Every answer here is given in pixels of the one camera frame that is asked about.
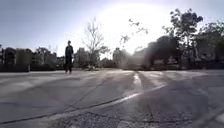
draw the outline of sky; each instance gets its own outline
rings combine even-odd
[[[0,0],[0,44],[32,50],[47,47],[61,56],[68,40],[75,51],[85,47],[84,28],[96,17],[104,43],[113,51],[121,35],[134,31],[128,24],[131,18],[149,30],[125,45],[133,53],[164,34],[162,26],[170,25],[170,11],[192,8],[205,24],[224,21],[222,5],[223,0]]]

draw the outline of leafy tree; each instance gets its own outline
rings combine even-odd
[[[115,63],[113,62],[113,60],[110,60],[108,58],[102,59],[101,65],[103,68],[115,68]]]
[[[182,40],[186,39],[187,45],[189,46],[189,41],[193,38],[195,32],[197,32],[197,25],[199,22],[203,21],[203,17],[198,16],[192,9],[184,13],[176,9],[170,12],[170,15],[172,23],[172,28],[170,28],[171,33],[180,37]]]
[[[196,38],[197,48],[200,51],[215,54],[215,59],[219,60],[224,56],[224,23],[211,22],[200,29]]]
[[[8,47],[5,49],[5,65],[14,65],[16,58],[16,50]]]
[[[43,65],[46,64],[47,57],[51,52],[47,48],[39,47],[36,49],[35,53],[38,63]]]
[[[197,25],[203,21],[202,16],[198,16],[192,9],[182,13],[179,9],[170,12],[172,27],[163,27],[172,37],[178,37],[181,41],[186,42],[188,51],[188,63],[191,64],[190,51],[194,50],[194,42],[192,41],[197,32]]]

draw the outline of tree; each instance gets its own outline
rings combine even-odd
[[[115,68],[115,63],[108,58],[104,58],[101,60],[101,66],[103,68]]]
[[[85,51],[84,48],[79,48],[76,53],[77,56],[77,64],[80,68],[86,68],[89,64],[89,53]]]
[[[187,10],[187,12],[181,13],[179,9],[170,12],[172,27],[170,31],[174,33],[175,36],[180,37],[182,40],[187,40],[187,45],[189,46],[189,41],[197,32],[197,25],[199,22],[203,21],[202,16],[198,16],[197,13],[192,12],[192,9]]]
[[[47,63],[47,58],[49,57],[49,54],[51,53],[47,48],[39,47],[35,51],[36,53],[36,59],[40,65]]]
[[[8,47],[5,49],[5,65],[12,66],[15,64],[16,50]]]
[[[193,12],[192,9],[187,10],[187,12],[180,12],[179,9],[170,12],[172,27],[163,27],[170,36],[178,37],[183,42],[187,43],[187,53],[188,53],[188,63],[191,65],[192,58],[190,56],[190,51],[194,52],[195,48],[194,35],[197,32],[197,25],[199,22],[203,21],[202,16],[198,16],[197,13]]]
[[[83,43],[89,50],[90,64],[97,66],[100,54],[105,53],[108,47],[103,43],[104,38],[100,32],[100,25],[97,23],[96,18],[88,22],[84,39]]]
[[[224,23],[217,21],[206,24],[195,40],[199,55],[207,53],[220,60],[224,55]]]
[[[135,30],[131,31],[131,33],[129,34],[121,36],[120,44],[122,45],[122,47],[124,47],[123,44],[127,43],[135,34],[141,34],[142,32],[144,34],[148,34],[148,29],[142,26],[140,22],[133,21],[132,19],[129,19],[128,22],[131,27],[135,28]]]

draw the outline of white sky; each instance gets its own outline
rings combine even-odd
[[[149,33],[135,35],[125,44],[125,49],[129,53],[133,53],[138,46],[146,47],[151,41],[155,41],[164,34],[162,26],[168,26],[170,15],[162,7],[149,4],[117,4],[102,10],[96,15],[97,21],[102,24],[101,32],[104,35],[104,42],[113,51],[119,47],[121,35],[135,32],[136,27],[131,27],[128,20],[131,18],[136,22],[140,22],[141,26],[147,28]],[[67,39],[70,39],[75,45],[85,47],[82,43],[84,27],[80,27],[74,33],[68,33]],[[59,51],[59,55],[63,55],[63,50]]]

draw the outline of bare tree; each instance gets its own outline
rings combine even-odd
[[[90,53],[98,51],[104,53],[108,49],[103,43],[103,35],[100,32],[100,25],[97,23],[96,18],[88,22],[85,29],[85,40],[83,43],[86,45]]]
[[[97,65],[100,53],[104,54],[109,51],[108,47],[103,43],[103,40],[103,35],[100,32],[100,24],[94,18],[88,22],[85,29],[85,38],[83,39],[83,43],[89,50],[91,65]]]

